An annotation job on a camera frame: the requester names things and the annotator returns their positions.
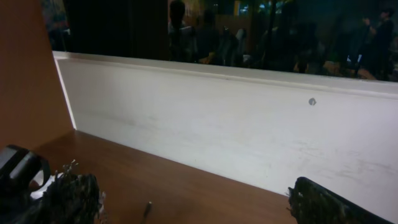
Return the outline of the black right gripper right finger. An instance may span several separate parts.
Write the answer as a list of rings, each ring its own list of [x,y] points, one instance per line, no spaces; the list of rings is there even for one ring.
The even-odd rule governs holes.
[[[288,190],[289,212],[298,224],[392,224],[306,177]]]

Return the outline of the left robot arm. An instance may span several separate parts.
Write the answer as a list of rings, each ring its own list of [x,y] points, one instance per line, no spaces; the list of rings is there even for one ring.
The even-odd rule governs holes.
[[[34,177],[43,172],[43,182],[30,188]],[[50,177],[48,160],[17,145],[1,151],[1,213],[14,212],[31,204],[30,194],[43,187]]]

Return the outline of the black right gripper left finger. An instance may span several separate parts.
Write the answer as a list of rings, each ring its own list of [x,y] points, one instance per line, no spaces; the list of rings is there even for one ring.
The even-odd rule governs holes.
[[[22,224],[104,223],[104,197],[93,174],[75,174],[78,163],[73,160],[56,173],[53,182],[18,218]]]

